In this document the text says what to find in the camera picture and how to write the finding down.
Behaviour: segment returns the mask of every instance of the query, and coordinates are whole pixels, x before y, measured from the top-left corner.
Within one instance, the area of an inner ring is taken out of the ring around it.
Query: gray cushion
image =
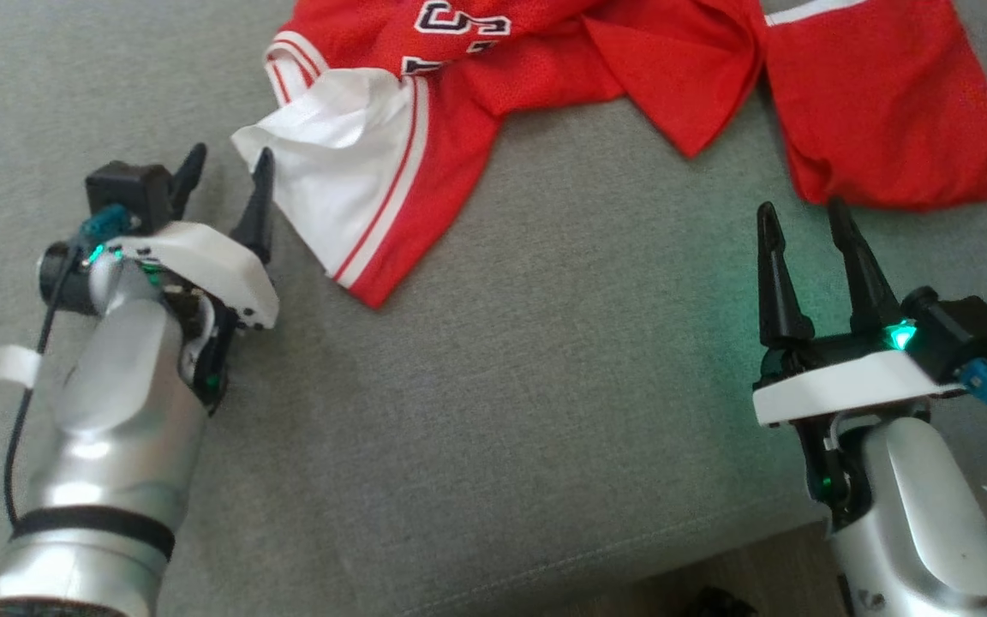
[[[0,344],[35,339],[33,263],[107,160],[207,141],[189,216],[230,228],[250,183],[227,137],[274,108],[260,54],[290,5],[0,0]],[[987,68],[987,3],[960,8]],[[820,516],[794,434],[751,408],[757,204],[779,208],[820,332],[850,311],[770,106],[753,94],[692,161],[625,100],[514,117],[379,313],[279,223],[281,323],[236,342],[162,613],[518,612]],[[987,206],[857,219],[901,295],[987,298]],[[21,476],[91,328],[57,321]],[[16,399],[0,387],[0,464]],[[986,411],[936,425],[987,481]]]

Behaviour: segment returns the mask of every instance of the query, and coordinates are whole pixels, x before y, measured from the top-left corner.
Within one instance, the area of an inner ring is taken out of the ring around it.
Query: green light
[[[99,257],[101,257],[102,253],[105,253],[105,245],[103,245],[103,243],[99,243],[98,247],[93,250],[93,253],[90,254],[90,257],[87,257],[87,261],[94,263]]]
[[[889,344],[892,344],[894,349],[905,349],[908,346],[908,341],[916,335],[916,327],[910,324],[908,320],[904,320],[896,326],[886,328],[886,332],[889,333]]]

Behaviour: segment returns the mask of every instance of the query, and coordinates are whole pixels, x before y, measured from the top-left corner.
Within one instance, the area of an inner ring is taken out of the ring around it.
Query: dark brown floor
[[[682,617],[706,585],[728,590],[764,617],[845,614],[825,524],[810,524],[541,617]]]

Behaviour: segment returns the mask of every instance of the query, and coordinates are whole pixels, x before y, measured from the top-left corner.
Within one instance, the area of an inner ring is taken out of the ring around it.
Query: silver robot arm
[[[200,173],[203,149],[194,152]],[[148,168],[121,171],[149,181]],[[232,237],[167,221],[147,235],[107,239],[77,265],[66,262],[63,247],[46,254],[42,279],[70,270],[60,285],[63,308],[101,321],[63,387],[55,436],[40,450],[27,508],[7,544],[3,616],[156,612],[204,427],[223,395],[231,336],[277,319],[277,296],[263,267],[268,151],[254,179],[254,198]],[[182,204],[173,212],[183,211],[188,199],[176,187],[169,193]],[[146,215],[135,206],[132,216]]]
[[[815,337],[799,309],[775,209],[759,223],[757,421],[799,433],[807,489],[830,510],[829,543],[853,617],[987,617],[987,522],[930,401],[963,394],[987,361],[987,304],[921,288],[898,305],[847,209],[830,202],[845,257],[851,331]],[[875,418],[842,431],[844,421]]]

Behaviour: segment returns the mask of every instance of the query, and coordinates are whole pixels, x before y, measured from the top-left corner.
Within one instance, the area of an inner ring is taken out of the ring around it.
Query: white tag
[[[33,387],[39,371],[38,352],[19,344],[4,344],[0,347],[0,381],[12,381],[24,387]]]

